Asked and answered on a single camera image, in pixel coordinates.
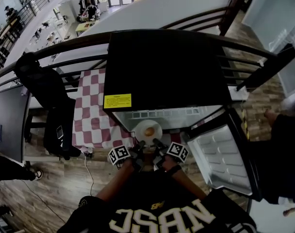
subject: railing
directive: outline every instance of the railing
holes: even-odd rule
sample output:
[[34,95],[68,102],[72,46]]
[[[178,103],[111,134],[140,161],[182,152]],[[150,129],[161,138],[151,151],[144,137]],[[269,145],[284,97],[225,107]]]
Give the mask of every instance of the railing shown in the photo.
[[[192,37],[197,37],[198,34],[203,34],[198,32],[188,32],[188,31],[183,31],[183,32],[185,34],[191,33]],[[66,52],[69,50],[75,50],[75,49],[85,48],[85,47],[90,47],[95,45],[108,44],[111,34],[112,32],[106,32],[106,33],[92,34],[89,36],[75,38],[66,42],[62,42],[62,43],[47,47],[42,50],[39,50],[35,52],[34,54],[36,59],[39,60],[39,59],[43,59],[45,57],[49,57],[51,55],[58,54],[61,52]],[[233,77],[225,76],[225,79],[227,80],[228,85],[230,84],[229,81],[231,79],[241,81],[240,84],[236,84],[237,90],[240,90],[244,86],[246,87],[246,89],[248,89],[248,91],[256,89],[257,87],[259,87],[260,85],[268,81],[270,78],[272,78],[274,75],[276,75],[282,68],[284,68],[288,63],[290,63],[295,58],[294,48],[285,48],[279,54],[274,54],[264,49],[248,46],[234,39],[230,39],[230,38],[226,38],[226,37],[214,35],[214,34],[208,34],[208,33],[205,33],[205,35],[208,38],[209,42],[211,43],[213,49],[216,50],[214,54],[215,54],[215,57],[220,62],[221,60],[222,61],[225,60],[227,62],[233,61],[233,58],[225,54],[220,55],[219,52],[217,51],[219,48],[230,48],[230,49],[245,51],[245,52],[258,55],[267,59],[266,62],[263,65],[261,65],[261,67],[258,68],[255,72],[243,71],[243,70],[238,70],[238,69],[234,69],[230,67],[221,67],[223,70],[226,70],[227,68],[227,69],[230,69],[231,71],[244,72],[244,73],[250,74],[250,76],[247,78],[239,78],[239,77],[233,78]],[[105,60],[107,60],[107,54],[69,60],[69,61],[56,63],[54,65],[50,65],[43,68],[64,67],[67,65],[75,64],[75,63],[88,62],[88,61],[94,61],[94,60],[100,60],[100,61],[96,65],[94,65],[92,68],[87,68],[86,70],[106,68]],[[245,63],[246,59],[235,58],[234,61]],[[258,63],[256,62],[250,61],[249,64],[251,65],[256,64],[256,66],[259,66]],[[8,67],[2,69],[0,71],[0,77],[13,71],[15,69],[15,65],[16,64],[13,63],[9,65]],[[79,75],[82,71],[86,71],[86,70],[63,73],[61,74],[61,77],[68,77],[68,78],[75,77]],[[0,86],[3,86],[17,79],[18,79],[17,77],[14,77],[10,80],[0,83]],[[77,80],[73,79],[73,82],[65,82],[65,85],[73,85],[73,84],[77,84]]]
[[38,14],[38,12],[47,4],[50,0],[30,0],[25,4],[21,10],[19,10],[10,19],[10,21],[0,31],[0,70],[4,67],[4,63],[9,55],[15,42],[20,37],[20,34],[27,27],[28,23]]
[[243,2],[244,0],[231,0],[230,4],[226,7],[209,10],[181,19],[162,27],[162,29],[180,29],[198,32],[219,26],[220,35],[225,35],[237,16]]

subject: white plate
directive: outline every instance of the white plate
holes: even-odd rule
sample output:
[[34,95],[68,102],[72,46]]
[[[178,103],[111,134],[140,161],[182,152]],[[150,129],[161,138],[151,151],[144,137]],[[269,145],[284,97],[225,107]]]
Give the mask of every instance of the white plate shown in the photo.
[[[154,134],[151,136],[146,136],[144,133],[147,128],[153,128]],[[163,130],[159,123],[153,120],[143,120],[135,127],[134,135],[139,142],[145,141],[147,145],[154,145],[153,139],[156,138],[160,140],[163,136]]]

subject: mini fridge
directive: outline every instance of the mini fridge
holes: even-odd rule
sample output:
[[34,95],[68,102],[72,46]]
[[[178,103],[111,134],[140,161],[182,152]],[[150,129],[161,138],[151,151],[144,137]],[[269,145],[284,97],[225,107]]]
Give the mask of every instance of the mini fridge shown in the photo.
[[[259,200],[257,172],[221,65],[204,33],[112,33],[104,84],[106,112],[132,132],[145,119],[184,132],[205,182]],[[202,124],[214,115],[214,119]]]

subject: food on plate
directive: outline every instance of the food on plate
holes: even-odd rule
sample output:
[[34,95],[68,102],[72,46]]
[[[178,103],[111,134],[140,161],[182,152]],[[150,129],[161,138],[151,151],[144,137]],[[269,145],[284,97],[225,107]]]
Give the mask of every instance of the food on plate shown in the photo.
[[145,136],[152,136],[152,135],[154,135],[154,133],[155,133],[155,130],[152,127],[149,127],[144,131]]

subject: checkered tablecloth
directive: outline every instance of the checkered tablecloth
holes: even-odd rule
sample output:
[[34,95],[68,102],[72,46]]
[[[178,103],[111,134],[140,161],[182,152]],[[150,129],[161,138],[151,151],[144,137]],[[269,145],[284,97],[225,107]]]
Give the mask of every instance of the checkered tablecloth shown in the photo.
[[[133,147],[134,135],[125,132],[103,110],[105,69],[81,73],[75,102],[72,145],[82,152],[93,148]],[[180,132],[165,133],[161,141],[182,143]]]

